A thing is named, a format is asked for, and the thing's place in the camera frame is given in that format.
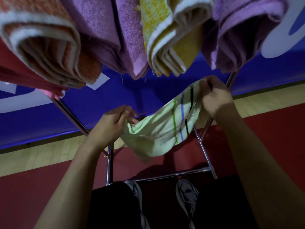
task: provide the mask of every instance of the towel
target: towel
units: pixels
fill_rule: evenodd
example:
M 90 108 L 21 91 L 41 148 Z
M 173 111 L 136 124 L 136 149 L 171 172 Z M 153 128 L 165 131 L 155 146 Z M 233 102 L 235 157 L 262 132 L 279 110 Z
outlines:
M 0 39 L 0 80 L 30 88 L 43 89 L 48 96 L 59 99 L 67 87 L 50 83 L 22 63 Z
M 93 84 L 101 64 L 81 51 L 80 36 L 59 0 L 0 0 L 0 36 L 44 79 L 67 87 Z
M 140 158 L 148 158 L 161 156 L 183 142 L 200 113 L 199 82 L 191 84 L 155 114 L 136 125 L 126 123 L 121 135 L 124 143 Z
M 102 64 L 124 74 L 127 69 L 118 56 L 118 36 L 111 0 L 60 0 L 81 33 L 82 45 Z
M 153 72 L 185 73 L 202 44 L 202 24 L 213 0 L 140 0 L 144 44 Z
M 217 0 L 211 21 L 204 24 L 202 54 L 212 69 L 234 72 L 260 50 L 281 22 L 288 0 Z
M 123 47 L 119 57 L 130 76 L 137 80 L 149 69 L 145 52 L 139 0 L 115 0 Z

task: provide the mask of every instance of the hand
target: hand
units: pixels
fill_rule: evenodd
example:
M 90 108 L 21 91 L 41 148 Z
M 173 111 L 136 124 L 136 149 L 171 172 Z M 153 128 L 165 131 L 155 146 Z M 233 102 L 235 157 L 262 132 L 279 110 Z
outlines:
M 240 118 L 230 90 L 216 76 L 204 77 L 200 83 L 204 108 L 218 124 Z
M 139 123 L 133 117 L 137 117 L 137 114 L 132 110 L 131 106 L 122 105 L 110 110 L 101 117 L 89 133 L 86 143 L 93 146 L 94 149 L 102 151 L 120 137 L 126 120 L 131 124 Z

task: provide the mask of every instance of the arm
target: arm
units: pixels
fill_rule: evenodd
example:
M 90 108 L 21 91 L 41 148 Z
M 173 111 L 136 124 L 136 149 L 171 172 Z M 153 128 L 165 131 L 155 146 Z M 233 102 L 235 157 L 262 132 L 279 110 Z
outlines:
M 105 113 L 77 150 L 71 165 L 38 219 L 35 229 L 85 228 L 95 169 L 101 151 L 115 142 L 126 120 L 138 121 L 130 106 Z
M 230 91 L 215 76 L 205 77 L 200 87 L 204 108 L 227 136 L 258 226 L 305 228 L 305 194 L 291 181 L 240 117 Z

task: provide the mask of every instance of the left hand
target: left hand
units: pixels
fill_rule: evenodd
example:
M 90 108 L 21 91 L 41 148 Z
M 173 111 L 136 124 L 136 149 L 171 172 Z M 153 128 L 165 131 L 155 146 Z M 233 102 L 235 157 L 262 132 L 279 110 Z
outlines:
M 102 151 L 120 137 L 126 120 L 131 124 L 139 123 L 134 117 L 137 117 L 137 114 L 131 106 L 122 105 L 110 110 L 101 117 L 89 133 L 86 143 L 93 146 L 94 149 Z

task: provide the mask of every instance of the purple towel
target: purple towel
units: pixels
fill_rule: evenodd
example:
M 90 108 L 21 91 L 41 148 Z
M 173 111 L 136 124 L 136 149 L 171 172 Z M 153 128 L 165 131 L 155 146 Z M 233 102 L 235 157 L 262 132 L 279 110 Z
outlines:
M 149 65 L 145 52 L 139 0 L 115 0 L 120 24 L 123 48 L 119 57 L 133 79 L 146 75 Z
M 252 59 L 281 22 L 288 0 L 217 0 L 204 25 L 202 54 L 212 69 L 234 72 Z
M 102 64 L 127 72 L 118 56 L 121 42 L 111 0 L 60 0 L 81 33 L 82 46 L 90 49 Z

